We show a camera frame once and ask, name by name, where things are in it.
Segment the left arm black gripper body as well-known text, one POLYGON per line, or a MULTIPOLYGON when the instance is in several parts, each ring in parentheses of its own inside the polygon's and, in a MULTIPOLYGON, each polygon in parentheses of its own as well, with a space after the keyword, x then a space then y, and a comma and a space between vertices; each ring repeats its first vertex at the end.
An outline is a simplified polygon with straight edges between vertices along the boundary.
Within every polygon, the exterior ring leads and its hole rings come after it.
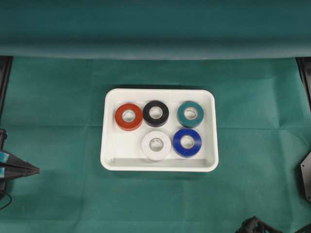
MULTIPOLYGON (((4 142, 6 139, 7 139, 7 132, 5 129, 1 129, 0 130, 0 149, 1 150, 3 149, 4 142)), ((0 191, 1 192, 6 191, 6 183, 3 181, 0 182, 0 191)))

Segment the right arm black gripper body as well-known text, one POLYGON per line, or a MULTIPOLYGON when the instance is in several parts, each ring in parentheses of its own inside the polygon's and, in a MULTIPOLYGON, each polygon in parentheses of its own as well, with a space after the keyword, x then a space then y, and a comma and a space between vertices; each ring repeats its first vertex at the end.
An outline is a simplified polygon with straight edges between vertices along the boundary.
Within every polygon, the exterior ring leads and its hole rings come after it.
POLYGON ((256 216, 246 219, 236 233, 274 233, 275 230, 256 216))

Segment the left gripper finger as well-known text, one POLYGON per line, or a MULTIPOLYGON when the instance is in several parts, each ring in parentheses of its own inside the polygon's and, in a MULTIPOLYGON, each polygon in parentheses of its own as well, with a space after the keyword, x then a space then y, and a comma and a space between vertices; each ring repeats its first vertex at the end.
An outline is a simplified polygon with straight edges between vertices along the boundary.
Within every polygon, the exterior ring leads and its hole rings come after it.
POLYGON ((0 180, 10 181, 22 177, 32 176, 38 174, 39 170, 23 169, 16 167, 1 167, 0 168, 0 180))
POLYGON ((6 151, 0 152, 0 164, 4 166, 20 167, 24 169, 38 169, 38 167, 25 162, 24 160, 21 160, 20 158, 6 151))

